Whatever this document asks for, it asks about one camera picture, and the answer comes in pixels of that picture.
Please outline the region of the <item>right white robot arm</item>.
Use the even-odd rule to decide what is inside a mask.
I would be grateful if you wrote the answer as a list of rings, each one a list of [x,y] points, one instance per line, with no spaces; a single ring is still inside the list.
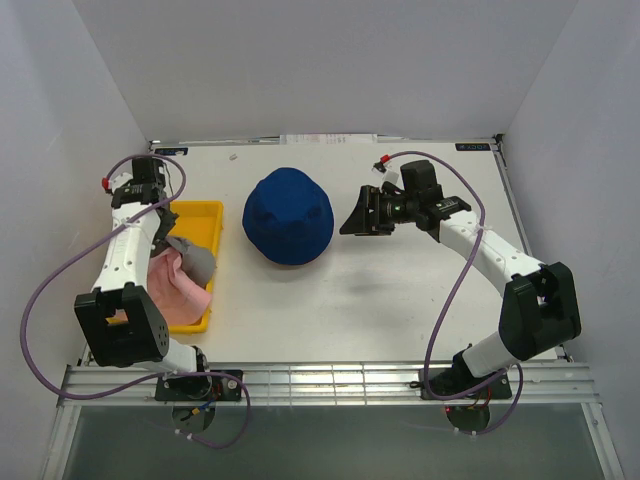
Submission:
[[[339,232],[388,236],[411,223],[465,260],[460,280],[476,269],[502,299],[497,329],[457,353],[449,368],[425,375],[427,397],[474,397],[511,366],[578,337],[582,330],[574,278],[563,263],[544,263],[504,240],[458,196],[447,197],[436,177],[440,159],[415,152],[400,168],[403,184],[361,187],[356,206]]]

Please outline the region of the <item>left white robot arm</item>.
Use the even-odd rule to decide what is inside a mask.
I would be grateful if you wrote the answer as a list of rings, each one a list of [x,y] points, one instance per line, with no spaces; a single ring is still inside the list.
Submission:
[[[76,297],[74,312],[91,353],[101,366],[141,366],[152,372],[179,372],[178,388],[190,399],[212,387],[209,371],[198,366],[198,351],[171,339],[169,326],[147,291],[150,262],[177,253],[187,280],[205,287],[216,267],[214,254],[171,235],[177,214],[170,209],[164,159],[139,155],[132,170],[108,175],[112,235],[92,290]]]

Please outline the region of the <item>grey hat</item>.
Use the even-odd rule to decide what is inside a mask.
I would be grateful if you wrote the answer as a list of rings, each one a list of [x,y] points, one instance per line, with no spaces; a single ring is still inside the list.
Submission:
[[[199,287],[205,289],[216,269],[215,255],[183,237],[167,236],[167,245],[182,257],[182,270]]]

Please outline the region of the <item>blue hat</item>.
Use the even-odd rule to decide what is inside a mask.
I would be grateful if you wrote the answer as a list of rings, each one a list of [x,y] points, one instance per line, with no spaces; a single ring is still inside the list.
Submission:
[[[329,246],[334,214],[326,192],[307,174],[281,167],[249,194],[242,227],[268,260],[300,266],[314,261]]]

